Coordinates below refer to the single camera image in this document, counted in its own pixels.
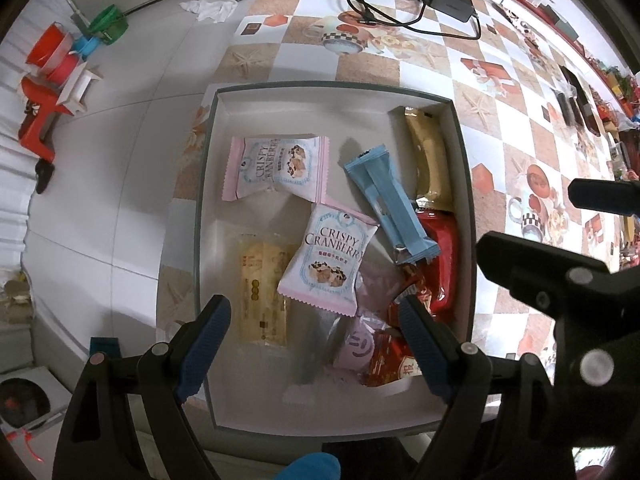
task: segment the green bucket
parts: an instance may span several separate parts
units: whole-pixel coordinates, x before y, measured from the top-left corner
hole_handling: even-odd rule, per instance
[[[89,32],[98,36],[104,44],[110,45],[129,28],[125,15],[115,5],[98,14],[89,24]]]

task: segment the black round object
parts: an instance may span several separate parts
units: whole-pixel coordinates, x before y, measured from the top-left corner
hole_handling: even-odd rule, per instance
[[[49,397],[33,381],[20,377],[0,383],[0,418],[21,428],[51,411]]]

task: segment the screw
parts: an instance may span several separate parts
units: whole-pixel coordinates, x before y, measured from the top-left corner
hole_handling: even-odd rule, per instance
[[[611,355],[600,348],[588,351],[580,361],[580,376],[589,386],[604,386],[613,376]]]
[[[164,355],[169,351],[169,345],[167,343],[156,343],[151,347],[151,353],[153,355]]]
[[[568,278],[578,285],[588,285],[593,280],[593,273],[584,267],[574,267],[567,273]]]
[[[478,353],[478,347],[473,343],[468,343],[468,342],[462,343],[462,345],[460,345],[460,349],[463,351],[463,353],[467,355],[473,355]]]
[[[96,352],[94,355],[91,356],[91,358],[89,359],[89,362],[92,365],[99,365],[102,361],[104,361],[104,354],[102,352]]]
[[[540,310],[546,310],[549,308],[550,304],[551,299],[549,298],[549,295],[544,290],[541,290],[536,296],[536,305]]]

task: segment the red plastic stool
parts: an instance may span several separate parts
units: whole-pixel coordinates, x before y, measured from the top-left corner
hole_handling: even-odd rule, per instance
[[[45,146],[40,140],[40,132],[46,124],[50,114],[60,113],[72,115],[63,105],[57,105],[58,94],[51,88],[36,83],[29,77],[23,77],[20,82],[22,91],[28,99],[26,113],[18,131],[20,145],[35,153],[47,162],[53,162],[56,154],[52,149]]]

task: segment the tablecloth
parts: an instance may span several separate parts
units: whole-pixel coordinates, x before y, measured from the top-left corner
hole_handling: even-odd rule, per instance
[[[418,11],[415,0],[367,1],[403,21]],[[216,89],[231,84],[372,82],[450,98],[472,174],[476,237],[490,230],[524,233],[618,269],[618,217],[578,210],[567,194],[573,178],[613,178],[597,114],[602,136],[567,126],[554,92],[562,89],[563,65],[578,76],[595,110],[583,74],[526,23],[488,0],[472,1],[481,22],[478,41],[363,26],[346,0],[255,0],[211,75],[180,159],[158,279],[159,336],[172,320],[194,317],[195,201],[205,126]],[[474,34],[472,20],[462,23],[431,8],[415,26]],[[546,364],[554,360],[552,320],[480,270],[472,341],[494,356],[530,351]]]

